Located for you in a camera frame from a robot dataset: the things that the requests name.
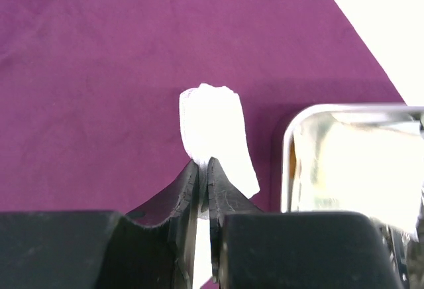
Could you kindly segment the bag of cotton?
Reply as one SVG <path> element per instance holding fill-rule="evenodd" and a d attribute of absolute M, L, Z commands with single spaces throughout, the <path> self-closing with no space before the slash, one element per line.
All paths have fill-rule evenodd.
<path fill-rule="evenodd" d="M 355 211 L 414 234 L 423 217 L 419 121 L 349 123 L 320 113 L 293 132 L 292 211 Z"/>

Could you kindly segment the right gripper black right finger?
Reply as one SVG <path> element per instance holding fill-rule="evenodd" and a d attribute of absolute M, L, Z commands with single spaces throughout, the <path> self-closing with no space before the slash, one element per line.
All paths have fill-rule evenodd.
<path fill-rule="evenodd" d="M 265 213 L 207 167 L 212 277 L 221 288 L 401 288 L 376 225 L 349 211 Z"/>

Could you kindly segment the gauze pad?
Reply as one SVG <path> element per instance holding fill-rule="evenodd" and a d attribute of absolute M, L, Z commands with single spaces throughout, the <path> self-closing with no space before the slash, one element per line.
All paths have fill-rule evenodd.
<path fill-rule="evenodd" d="M 201 84 L 180 94 L 179 110 L 183 146 L 199 167 L 193 287 L 201 288 L 218 277 L 224 217 L 258 212 L 251 197 L 260 186 L 237 93 Z"/>

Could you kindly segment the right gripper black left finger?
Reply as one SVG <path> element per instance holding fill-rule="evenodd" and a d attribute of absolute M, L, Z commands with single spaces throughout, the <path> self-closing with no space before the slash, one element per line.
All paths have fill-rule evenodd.
<path fill-rule="evenodd" d="M 1 214 L 2 288 L 191 288 L 199 169 L 117 211 Z"/>

